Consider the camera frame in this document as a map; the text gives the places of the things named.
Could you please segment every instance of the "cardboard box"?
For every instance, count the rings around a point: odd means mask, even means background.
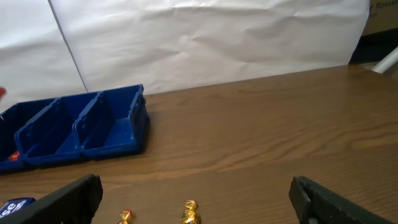
[[[371,0],[362,35],[398,28],[398,0]]]

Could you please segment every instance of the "gold wrapped candy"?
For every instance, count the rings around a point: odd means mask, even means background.
[[[131,224],[132,212],[129,209],[124,209],[120,213],[120,217],[122,217],[122,221],[119,221],[118,224]]]
[[[196,211],[197,202],[194,200],[187,200],[185,202],[186,210],[182,214],[181,224],[200,224],[200,216]]]

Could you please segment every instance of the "wood grain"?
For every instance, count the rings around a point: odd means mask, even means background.
[[[0,176],[0,201],[40,198],[94,173],[104,197],[93,223],[133,210],[178,223],[183,201],[202,224],[298,223],[287,196],[307,177],[398,222],[398,84],[354,66],[146,96],[143,155]]]

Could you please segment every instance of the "white paper backdrop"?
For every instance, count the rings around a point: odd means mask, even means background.
[[[52,0],[89,91],[190,88],[347,64],[363,0]]]
[[[47,0],[0,1],[0,112],[19,101],[85,88]]]

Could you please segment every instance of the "blue plastic container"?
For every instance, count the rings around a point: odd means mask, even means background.
[[[74,124],[82,154],[89,158],[138,153],[148,121],[142,85],[101,91]]]
[[[47,165],[80,158],[73,123],[97,93],[55,98],[16,133],[16,143],[31,165]]]
[[[17,161],[10,161],[10,156],[17,152],[15,133],[40,110],[48,106],[53,99],[17,103],[0,114],[0,171],[22,169],[22,153]]]

